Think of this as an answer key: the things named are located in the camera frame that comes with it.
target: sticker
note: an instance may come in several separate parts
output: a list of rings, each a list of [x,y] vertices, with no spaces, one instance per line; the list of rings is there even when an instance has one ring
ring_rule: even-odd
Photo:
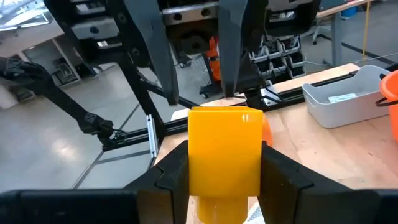
[[[337,102],[341,102],[341,101],[345,101],[345,100],[349,100],[349,99],[353,99],[353,98],[356,98],[355,93],[345,94],[345,95],[341,95],[341,96],[331,96],[331,97],[329,97],[329,101],[330,101],[330,103],[337,103]]]
[[[256,202],[248,212],[248,219],[244,224],[265,224],[264,217],[261,213],[259,202]]]

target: gray floor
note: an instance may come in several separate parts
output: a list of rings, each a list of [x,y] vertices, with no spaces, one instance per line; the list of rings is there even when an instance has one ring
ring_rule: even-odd
[[[372,8],[369,26],[368,51],[385,55],[398,52],[398,2],[387,1]],[[364,13],[358,13],[343,22],[347,44],[361,48],[363,42]],[[331,42],[322,38],[312,45],[310,38],[302,39],[307,60],[321,63],[331,59]],[[343,60],[360,60],[361,54],[343,49]],[[398,60],[398,55],[389,57]],[[385,67],[377,60],[370,64]],[[203,83],[198,69],[178,68],[180,95],[196,103],[205,100],[198,94]],[[309,72],[325,67],[309,65]],[[156,77],[142,70],[150,80]],[[119,128],[134,113],[123,130],[145,128],[145,114],[126,83],[118,67],[113,67],[97,78],[85,80],[65,91],[87,110],[114,121]],[[166,100],[151,94],[164,121],[182,106],[169,107]],[[101,144],[94,137],[84,135],[76,122],[45,98],[37,98],[11,109],[0,111],[0,192],[12,189],[70,189],[122,187],[144,173],[149,165],[147,143],[101,152]]]

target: wooden table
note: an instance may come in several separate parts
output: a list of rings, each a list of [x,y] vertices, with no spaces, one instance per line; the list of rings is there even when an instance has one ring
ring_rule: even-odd
[[[317,14],[317,19],[326,16],[332,16],[331,20],[331,62],[323,60],[323,63],[329,65],[330,67],[336,67],[343,64],[343,29],[340,12],[351,7],[366,4],[368,1],[374,0],[353,0],[342,4],[340,6],[333,7],[324,11],[320,11]],[[316,37],[319,32],[319,27],[316,29],[314,36]]]
[[[282,92],[357,70],[353,64],[314,73],[274,85]],[[222,99],[203,106],[228,106],[242,99]],[[172,119],[186,117],[176,111]],[[398,188],[398,143],[392,137],[389,117],[384,116],[335,129],[321,127],[308,113],[305,103],[266,113],[274,136],[273,148],[286,156],[353,189]],[[187,140],[187,133],[164,139],[157,162]],[[257,201],[249,198],[249,208]],[[187,223],[200,223],[195,199],[190,198]]]

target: orange object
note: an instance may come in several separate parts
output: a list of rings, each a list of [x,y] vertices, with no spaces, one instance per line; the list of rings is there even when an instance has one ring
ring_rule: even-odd
[[[398,100],[398,70],[385,76],[380,82],[380,91],[388,101]],[[389,106],[392,135],[398,141],[398,105]]]
[[[217,52],[217,42],[218,39],[212,37],[209,41],[209,48],[206,52],[206,56],[210,59],[210,68],[213,73],[213,79],[214,81],[220,81],[221,76],[220,76],[220,59],[218,58],[218,52]]]
[[[245,221],[247,197],[260,193],[262,129],[269,128],[263,119],[261,110],[245,106],[189,111],[189,191],[198,196],[197,214],[204,223]]]
[[[268,146],[272,146],[274,144],[271,127],[269,126],[269,122],[265,114],[262,119],[262,140],[265,141]]]

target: metal bracket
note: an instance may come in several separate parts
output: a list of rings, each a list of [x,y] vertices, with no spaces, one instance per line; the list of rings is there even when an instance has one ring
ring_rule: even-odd
[[[159,152],[159,147],[157,145],[157,137],[155,131],[155,123],[152,119],[152,115],[147,115],[147,128],[149,137],[149,150],[151,158],[156,158]]]
[[[268,96],[276,101],[280,101],[280,98],[278,96],[275,96],[275,94],[270,92],[270,91],[272,91],[272,92],[276,93],[275,88],[270,80],[267,80],[266,87],[267,87],[267,89],[265,89],[265,88],[261,89],[261,96]],[[265,99],[265,98],[262,100],[267,106],[272,106],[272,105],[277,104],[276,102],[274,102],[272,100]]]

